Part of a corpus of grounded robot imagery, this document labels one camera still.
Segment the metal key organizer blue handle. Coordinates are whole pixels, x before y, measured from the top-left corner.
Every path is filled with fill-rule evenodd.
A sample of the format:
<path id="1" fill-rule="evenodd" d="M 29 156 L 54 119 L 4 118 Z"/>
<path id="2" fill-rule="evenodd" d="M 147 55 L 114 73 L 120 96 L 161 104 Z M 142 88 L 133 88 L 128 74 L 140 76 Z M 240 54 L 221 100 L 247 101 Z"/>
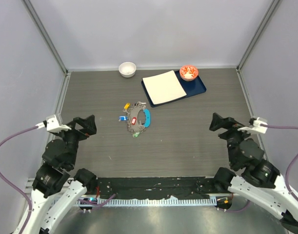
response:
<path id="1" fill-rule="evenodd" d="M 142 133 L 151 125 L 151 113 L 146 108 L 146 102 L 136 102 L 135 104 L 130 104 L 128 109 L 123 108 L 123 112 L 126 113 L 128 117 L 127 120 L 127 130 L 133 135 L 133 133 L 139 132 Z M 139 120 L 139 113 L 143 112 L 145 116 L 145 121 L 142 122 Z M 133 117 L 137 118 L 137 122 L 135 125 L 131 124 L 131 120 Z"/>

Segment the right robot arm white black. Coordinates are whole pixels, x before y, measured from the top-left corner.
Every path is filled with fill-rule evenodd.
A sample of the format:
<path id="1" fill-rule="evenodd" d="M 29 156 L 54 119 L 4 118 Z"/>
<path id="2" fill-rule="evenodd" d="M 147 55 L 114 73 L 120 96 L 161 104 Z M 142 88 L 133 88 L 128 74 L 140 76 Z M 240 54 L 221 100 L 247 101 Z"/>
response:
<path id="1" fill-rule="evenodd" d="M 277 218 L 286 230 L 298 234 L 298 192 L 288 182 L 298 154 L 282 175 L 250 138 L 252 134 L 265 134 L 269 128 L 280 129 L 280 126 L 269 125 L 260 117 L 251 118 L 249 124 L 245 126 L 232 117 L 223 118 L 213 113 L 209 129 L 226 130 L 219 134 L 219 138 L 226 141 L 229 158 L 229 168 L 218 169 L 213 187 L 217 192 L 229 191 L 259 205 Z"/>

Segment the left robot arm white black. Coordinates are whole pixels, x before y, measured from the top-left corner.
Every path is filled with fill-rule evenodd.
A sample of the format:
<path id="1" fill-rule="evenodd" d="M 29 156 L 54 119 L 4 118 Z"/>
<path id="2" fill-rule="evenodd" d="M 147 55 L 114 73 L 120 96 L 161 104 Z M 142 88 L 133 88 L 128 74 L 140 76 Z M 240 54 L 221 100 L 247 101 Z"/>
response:
<path id="1" fill-rule="evenodd" d="M 62 123 L 54 114 L 37 124 L 57 138 L 48 142 L 42 155 L 43 164 L 32 183 L 31 199 L 15 229 L 16 234 L 52 234 L 74 203 L 84 194 L 92 194 L 97 177 L 91 171 L 79 169 L 69 187 L 59 195 L 74 169 L 79 142 L 97 133 L 95 116 L 75 117 Z"/>

